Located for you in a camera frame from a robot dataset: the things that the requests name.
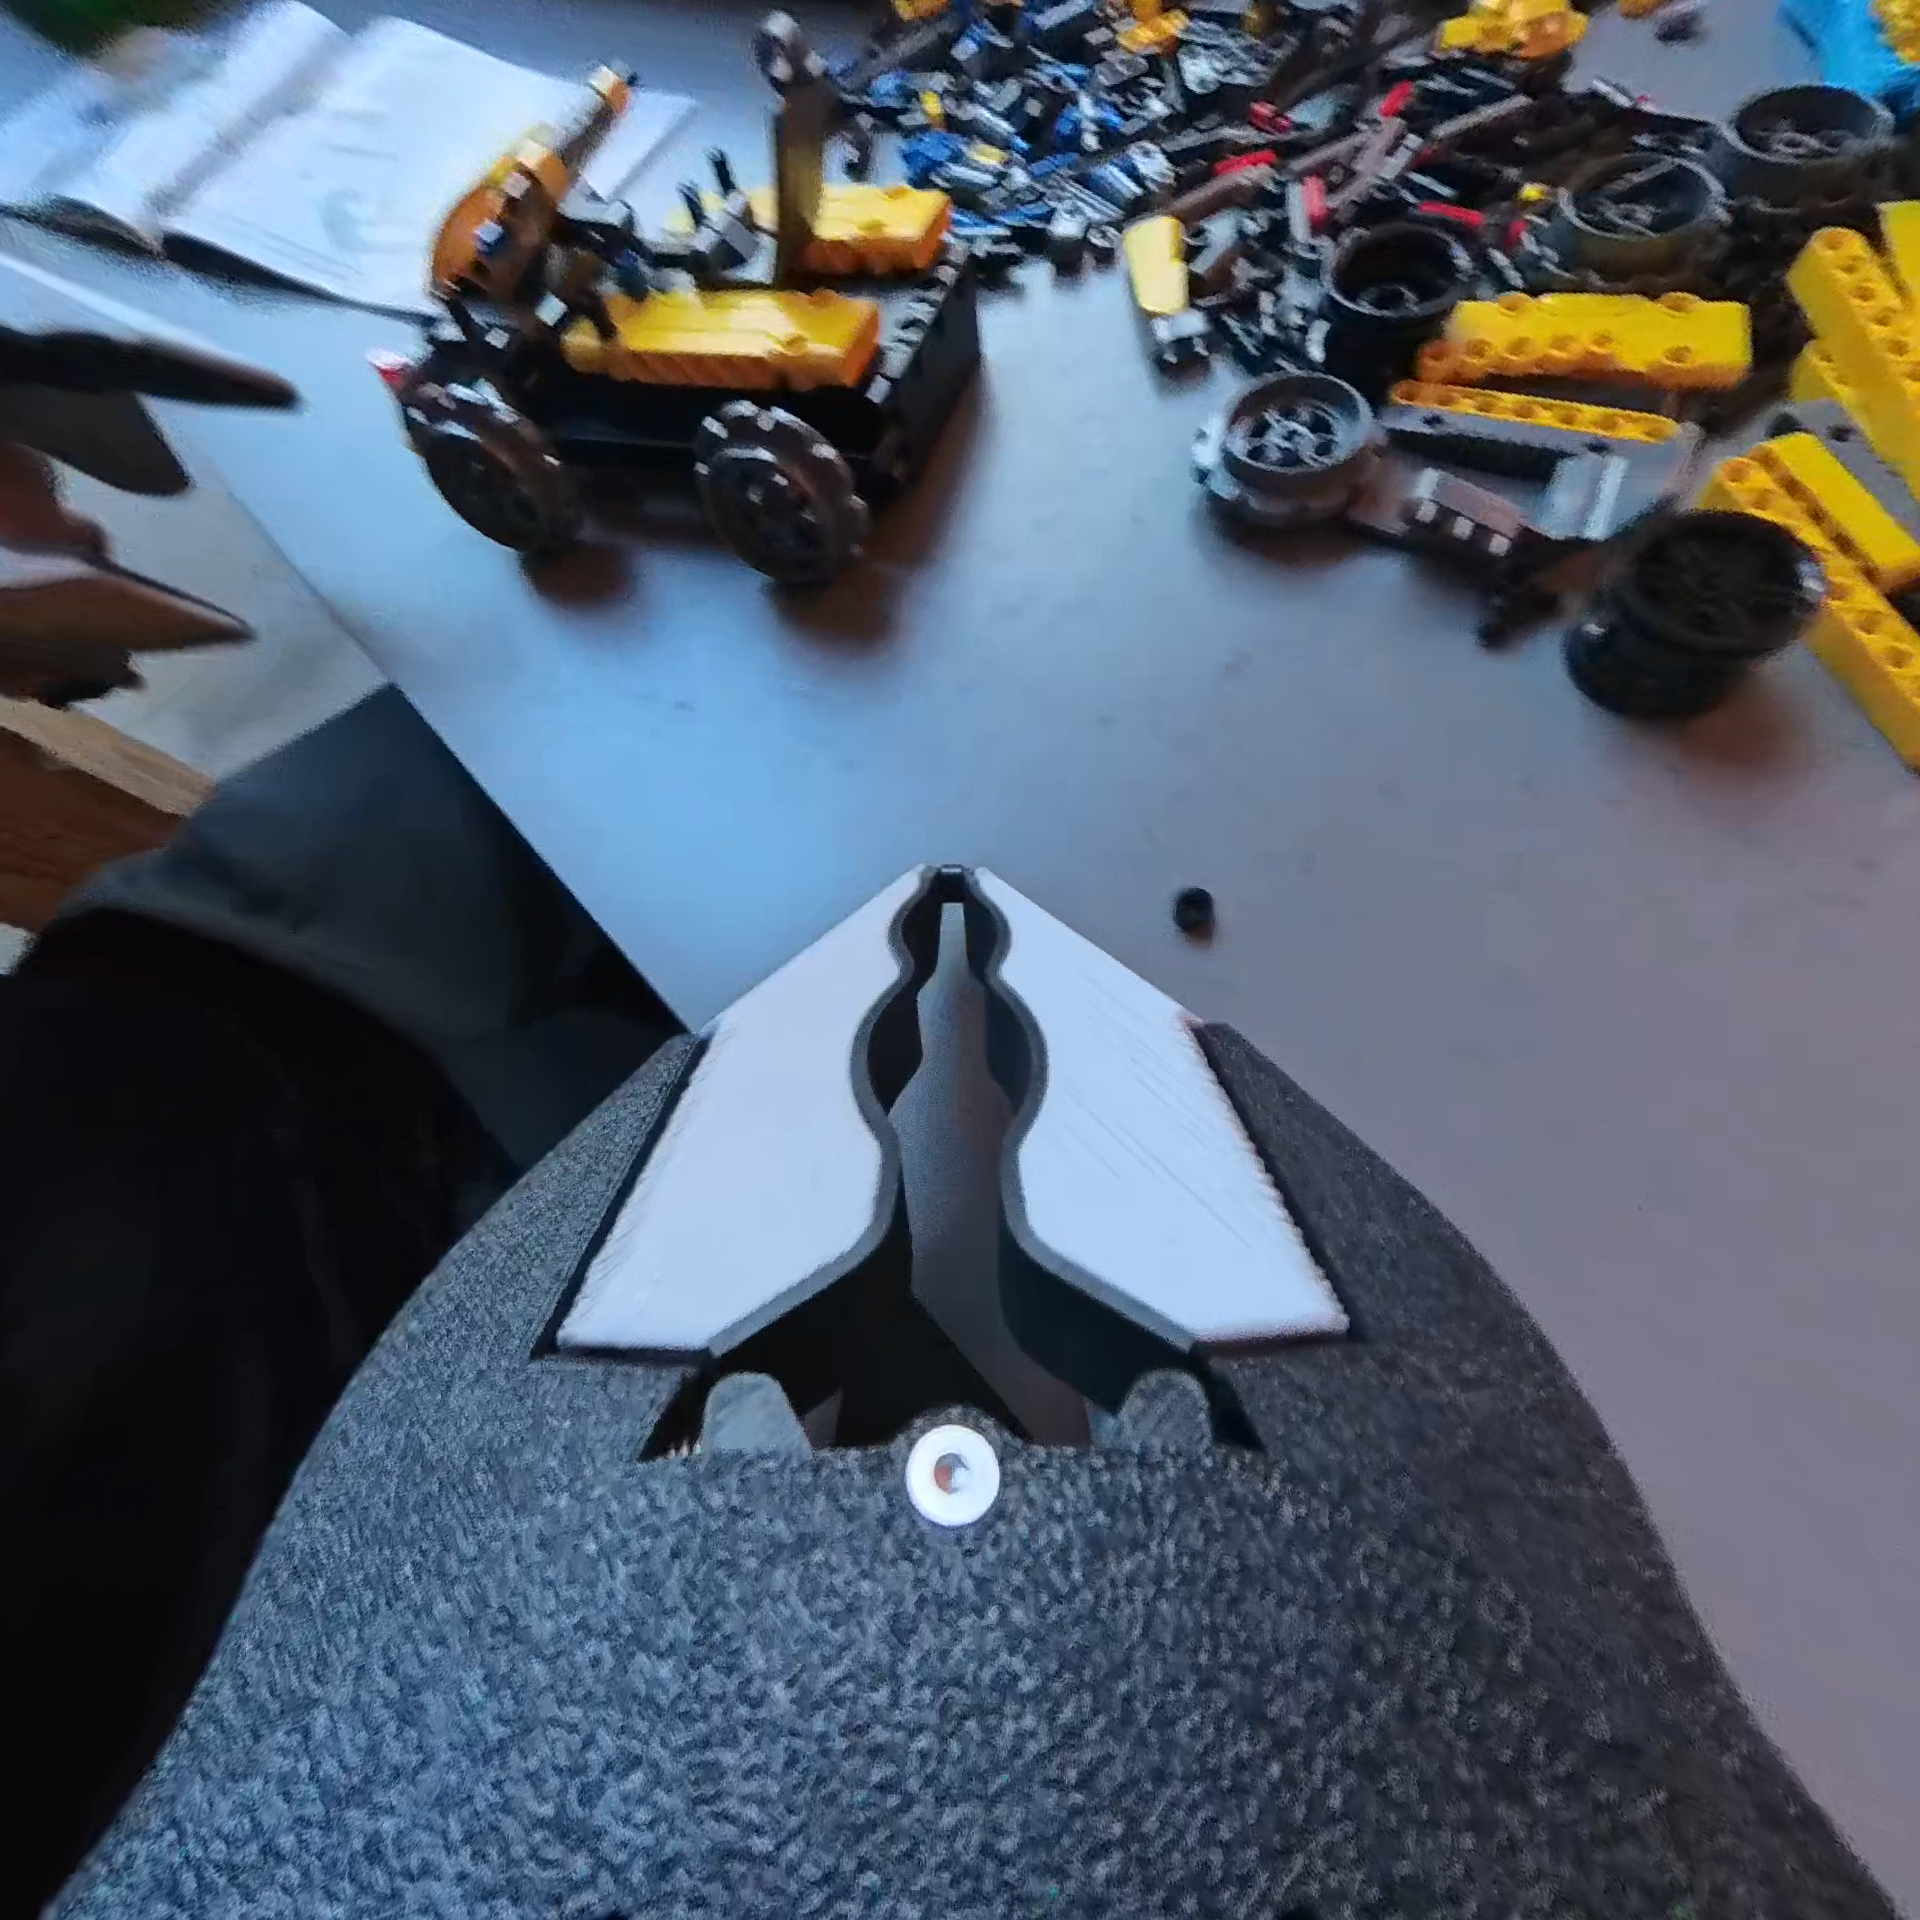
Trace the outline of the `wooden furniture piece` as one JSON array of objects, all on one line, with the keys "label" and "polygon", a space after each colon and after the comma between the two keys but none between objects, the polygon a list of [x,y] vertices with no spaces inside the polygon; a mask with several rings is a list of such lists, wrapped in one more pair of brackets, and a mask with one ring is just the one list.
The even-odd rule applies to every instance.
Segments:
[{"label": "wooden furniture piece", "polygon": [[163,848],[213,782],[86,710],[3,702],[3,925],[37,932],[101,867]]}]

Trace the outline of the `yellow black brick toy car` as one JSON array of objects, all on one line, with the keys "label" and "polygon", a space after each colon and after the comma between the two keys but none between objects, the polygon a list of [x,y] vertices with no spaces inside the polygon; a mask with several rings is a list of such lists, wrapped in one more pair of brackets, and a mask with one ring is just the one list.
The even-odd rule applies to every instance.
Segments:
[{"label": "yellow black brick toy car", "polygon": [[603,63],[443,220],[421,347],[369,365],[489,542],[553,557],[585,537],[589,468],[684,464],[719,543],[780,587],[821,587],[953,415],[977,368],[953,206],[827,177],[847,105],[790,14],[759,23],[755,57],[774,93],[763,192],[710,151],[710,189],[679,189],[684,223],[645,233],[587,182],[637,103],[632,73]]}]

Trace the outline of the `blue brick separator tool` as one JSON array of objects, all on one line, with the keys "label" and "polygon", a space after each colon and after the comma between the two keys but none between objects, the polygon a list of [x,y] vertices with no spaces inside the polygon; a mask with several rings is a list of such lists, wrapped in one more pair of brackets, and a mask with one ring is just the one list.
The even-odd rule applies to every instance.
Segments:
[{"label": "blue brick separator tool", "polygon": [[1824,83],[1888,108],[1897,124],[1915,118],[1915,3],[1779,3],[1776,14],[1809,48]]}]

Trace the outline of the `grey desk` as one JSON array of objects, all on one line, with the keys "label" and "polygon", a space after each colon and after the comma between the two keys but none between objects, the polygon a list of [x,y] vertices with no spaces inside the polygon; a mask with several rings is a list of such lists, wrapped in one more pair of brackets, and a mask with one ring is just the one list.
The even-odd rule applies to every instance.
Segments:
[{"label": "grey desk", "polygon": [[173,755],[248,752],[361,652],[689,1024],[916,860],[1233,1024],[1539,1316],[1915,1910],[1915,776],[1816,663],[1638,731],[1552,636],[1481,652],[1437,566],[1227,539],[1211,392],[1148,369],[1115,271],[982,301],[934,464],[788,605],[673,488],[523,574],[399,441],[383,315],[19,222],[4,255],[303,391],[173,413],[308,587],[256,617],[260,720],[208,659],[150,672]]}]

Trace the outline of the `person's dark clothing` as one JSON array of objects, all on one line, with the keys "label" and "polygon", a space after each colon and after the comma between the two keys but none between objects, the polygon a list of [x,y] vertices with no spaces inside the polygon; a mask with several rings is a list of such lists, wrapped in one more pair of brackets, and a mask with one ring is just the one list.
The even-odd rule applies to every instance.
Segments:
[{"label": "person's dark clothing", "polygon": [[4,973],[4,1915],[168,1737],[395,1310],[681,1029],[393,687]]}]

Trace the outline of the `open instruction booklet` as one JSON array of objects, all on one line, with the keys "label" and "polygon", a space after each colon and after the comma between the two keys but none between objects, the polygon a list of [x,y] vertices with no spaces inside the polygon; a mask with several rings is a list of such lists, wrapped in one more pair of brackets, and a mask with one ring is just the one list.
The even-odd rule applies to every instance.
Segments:
[{"label": "open instruction booklet", "polygon": [[399,15],[254,5],[132,32],[4,109],[4,213],[201,249],[313,296],[425,315],[445,220],[525,136],[582,124],[561,80]]}]

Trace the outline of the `person's left hand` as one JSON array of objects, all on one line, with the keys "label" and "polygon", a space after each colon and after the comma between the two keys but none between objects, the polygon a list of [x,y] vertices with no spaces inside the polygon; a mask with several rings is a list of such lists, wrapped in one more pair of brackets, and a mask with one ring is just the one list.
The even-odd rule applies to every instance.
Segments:
[{"label": "person's left hand", "polygon": [[70,507],[56,464],[13,441],[3,443],[3,545],[109,556],[102,525]]}]

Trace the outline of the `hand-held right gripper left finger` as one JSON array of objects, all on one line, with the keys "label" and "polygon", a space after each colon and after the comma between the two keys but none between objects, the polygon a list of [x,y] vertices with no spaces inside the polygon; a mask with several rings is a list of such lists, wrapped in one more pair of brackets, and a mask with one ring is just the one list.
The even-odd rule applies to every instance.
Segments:
[{"label": "hand-held right gripper left finger", "polygon": [[876,1260],[924,1062],[944,871],[913,867],[700,1032],[555,1323],[559,1352],[719,1360]]}]

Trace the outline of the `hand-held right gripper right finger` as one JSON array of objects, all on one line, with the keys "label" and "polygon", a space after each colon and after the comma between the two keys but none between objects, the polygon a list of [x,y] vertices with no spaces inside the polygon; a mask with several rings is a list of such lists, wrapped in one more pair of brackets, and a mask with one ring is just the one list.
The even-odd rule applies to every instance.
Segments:
[{"label": "hand-held right gripper right finger", "polygon": [[963,871],[987,993],[1000,1272],[1036,1355],[1214,1355],[1342,1339],[1309,1249],[1200,1021],[987,869]]}]

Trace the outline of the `pile of yellow beam bricks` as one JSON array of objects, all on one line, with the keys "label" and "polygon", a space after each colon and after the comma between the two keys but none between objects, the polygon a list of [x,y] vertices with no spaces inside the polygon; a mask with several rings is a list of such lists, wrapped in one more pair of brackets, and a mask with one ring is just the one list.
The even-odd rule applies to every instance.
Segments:
[{"label": "pile of yellow beam bricks", "polygon": [[[1799,537],[1829,574],[1807,646],[1897,756],[1918,764],[1918,206],[1879,206],[1879,235],[1829,225],[1806,240],[1787,294],[1809,335],[1763,439],[1719,461],[1700,503]],[[1727,392],[1750,365],[1737,301],[1697,294],[1502,294],[1464,301],[1401,404],[1566,430],[1652,415],[1545,396],[1545,381],[1649,392]]]}]

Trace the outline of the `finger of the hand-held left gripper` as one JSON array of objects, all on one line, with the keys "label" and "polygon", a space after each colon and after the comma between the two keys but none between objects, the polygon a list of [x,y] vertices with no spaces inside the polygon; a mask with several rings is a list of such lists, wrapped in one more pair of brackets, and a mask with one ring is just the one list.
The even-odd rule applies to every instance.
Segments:
[{"label": "finger of the hand-held left gripper", "polygon": [[142,686],[136,656],[252,643],[239,617],[107,559],[3,549],[3,694],[72,705]]},{"label": "finger of the hand-held left gripper", "polygon": [[150,333],[3,324],[3,441],[132,495],[181,495],[192,477],[148,399],[295,412],[296,388],[224,352]]}]

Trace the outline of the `pile of small brick pieces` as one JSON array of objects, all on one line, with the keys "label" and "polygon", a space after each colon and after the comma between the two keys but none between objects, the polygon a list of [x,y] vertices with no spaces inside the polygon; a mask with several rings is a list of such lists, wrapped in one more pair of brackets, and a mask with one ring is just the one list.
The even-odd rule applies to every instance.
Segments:
[{"label": "pile of small brick pieces", "polygon": [[[1099,255],[1127,278],[1127,223],[1176,217],[1190,311],[1136,329],[1165,379],[1211,359],[1239,373],[1214,417],[1261,377],[1326,373],[1323,276],[1355,229],[1461,230],[1471,301],[1659,296],[1577,289],[1545,249],[1559,192],[1605,160],[1705,164],[1715,125],[1589,67],[1593,28],[1629,12],[1649,5],[893,5],[839,83],[855,129],[886,133],[903,177],[945,192],[982,276],[1046,251],[1059,273]],[[1648,439],[1445,415],[1395,383],[1364,396],[1380,452],[1344,518],[1267,532],[1196,484],[1203,512],[1236,543],[1427,551],[1473,580],[1493,645],[1566,587],[1600,590],[1652,525],[1700,509],[1700,428],[1759,369],[1771,254],[1744,214],[1727,198],[1724,251],[1681,289],[1749,313],[1750,369],[1727,392],[1543,383],[1652,415]]]}]

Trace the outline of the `yellow curved panel piece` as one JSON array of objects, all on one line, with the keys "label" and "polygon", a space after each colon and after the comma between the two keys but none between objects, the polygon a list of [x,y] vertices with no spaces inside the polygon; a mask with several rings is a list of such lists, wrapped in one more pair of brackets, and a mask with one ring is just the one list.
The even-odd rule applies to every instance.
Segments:
[{"label": "yellow curved panel piece", "polygon": [[1157,213],[1127,223],[1120,254],[1143,323],[1176,320],[1190,311],[1187,230],[1176,217]]}]

